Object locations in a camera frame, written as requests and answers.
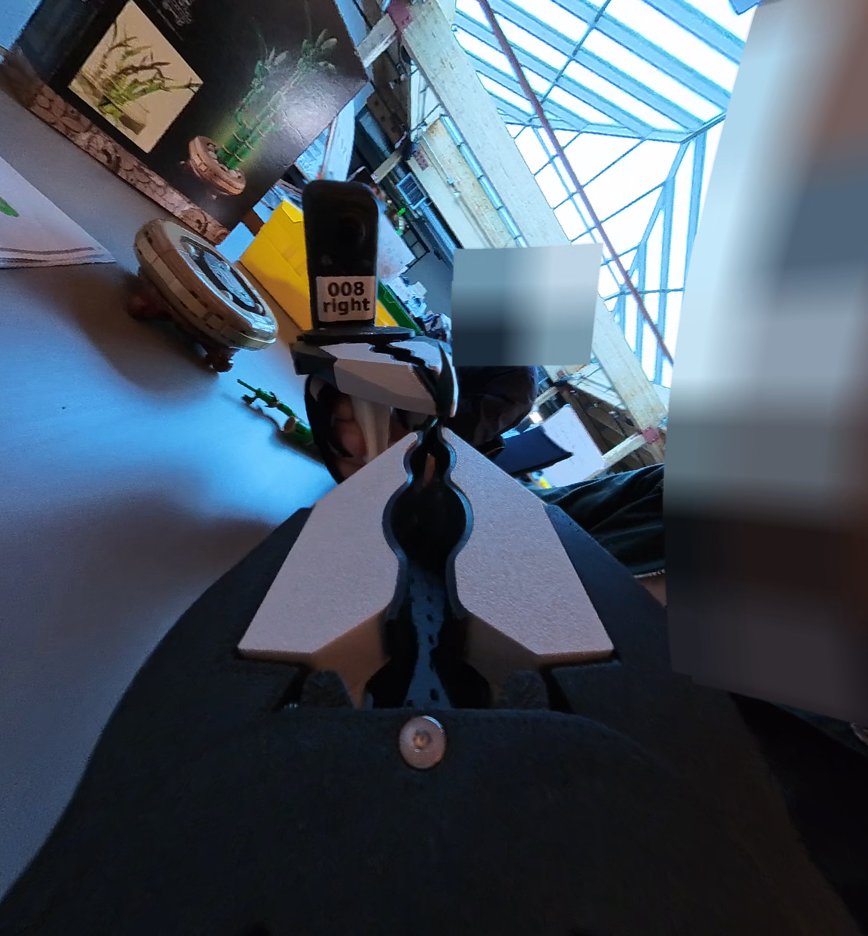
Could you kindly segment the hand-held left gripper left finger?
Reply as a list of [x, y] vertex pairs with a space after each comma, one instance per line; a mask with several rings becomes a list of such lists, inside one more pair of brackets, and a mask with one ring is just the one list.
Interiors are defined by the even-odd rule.
[[389, 658], [382, 622], [399, 569], [383, 515], [417, 440], [407, 435], [315, 504], [238, 643], [241, 657], [333, 670], [365, 704]]

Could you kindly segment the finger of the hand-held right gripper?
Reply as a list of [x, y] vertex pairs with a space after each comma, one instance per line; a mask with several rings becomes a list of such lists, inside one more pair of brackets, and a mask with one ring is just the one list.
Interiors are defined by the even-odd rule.
[[371, 382], [454, 380], [454, 366], [444, 346], [428, 338], [371, 345], [334, 345], [335, 370]]
[[359, 400], [415, 414], [438, 412], [434, 394], [407, 362], [338, 358], [334, 380], [339, 392]]

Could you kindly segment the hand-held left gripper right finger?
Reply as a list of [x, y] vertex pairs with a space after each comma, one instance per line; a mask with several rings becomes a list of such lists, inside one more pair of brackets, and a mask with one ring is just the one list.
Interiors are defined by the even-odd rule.
[[449, 429], [443, 479], [466, 527], [445, 568], [439, 663], [452, 707], [491, 707], [518, 672], [608, 664], [615, 646], [545, 504]]

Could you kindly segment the person's right hand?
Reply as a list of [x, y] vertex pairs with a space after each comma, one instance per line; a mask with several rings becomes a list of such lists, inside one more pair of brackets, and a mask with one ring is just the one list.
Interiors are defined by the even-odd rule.
[[350, 396], [322, 386], [310, 419], [314, 443], [335, 482], [345, 481], [365, 465], [367, 442]]

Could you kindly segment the yellow plastic bin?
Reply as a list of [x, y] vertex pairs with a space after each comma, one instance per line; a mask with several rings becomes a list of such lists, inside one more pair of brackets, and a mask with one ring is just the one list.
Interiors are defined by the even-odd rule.
[[[311, 300], [300, 208], [282, 201], [264, 223], [239, 262], [301, 331], [311, 329]], [[385, 216], [379, 217], [377, 275], [391, 287], [414, 255]]]

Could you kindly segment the green toy bamboo stalk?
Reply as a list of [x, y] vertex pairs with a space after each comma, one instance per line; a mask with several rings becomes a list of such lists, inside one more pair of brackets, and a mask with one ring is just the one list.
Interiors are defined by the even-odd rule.
[[288, 404], [284, 403], [276, 394], [253, 387], [253, 385], [241, 379], [238, 379], [237, 383], [244, 391], [241, 395], [242, 403], [253, 412], [265, 415], [270, 419], [281, 439], [293, 443], [301, 449], [315, 449], [311, 426]]

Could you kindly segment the person's dark clothing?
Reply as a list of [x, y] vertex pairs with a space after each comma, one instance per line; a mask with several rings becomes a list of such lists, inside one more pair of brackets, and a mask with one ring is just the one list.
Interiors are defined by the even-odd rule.
[[664, 465], [603, 474], [538, 492], [562, 510], [636, 578], [665, 571]]

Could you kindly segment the round toy pot base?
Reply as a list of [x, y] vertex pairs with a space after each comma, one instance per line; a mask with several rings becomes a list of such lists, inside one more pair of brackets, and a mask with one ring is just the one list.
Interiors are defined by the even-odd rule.
[[162, 321], [203, 352], [223, 373], [240, 351], [259, 351], [278, 337], [274, 313], [251, 282], [215, 247], [169, 220], [136, 232], [138, 287], [128, 301], [138, 321]]

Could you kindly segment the black box with bamboo picture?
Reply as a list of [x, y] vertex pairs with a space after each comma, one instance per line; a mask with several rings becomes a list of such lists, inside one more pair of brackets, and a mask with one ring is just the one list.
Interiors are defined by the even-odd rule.
[[41, 2], [17, 99], [221, 243], [368, 82], [355, 2]]

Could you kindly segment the white instruction booklet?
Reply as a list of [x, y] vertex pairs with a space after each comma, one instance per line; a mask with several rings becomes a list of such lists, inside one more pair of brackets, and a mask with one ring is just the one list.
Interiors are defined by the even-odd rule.
[[110, 251], [0, 156], [0, 269], [114, 261]]

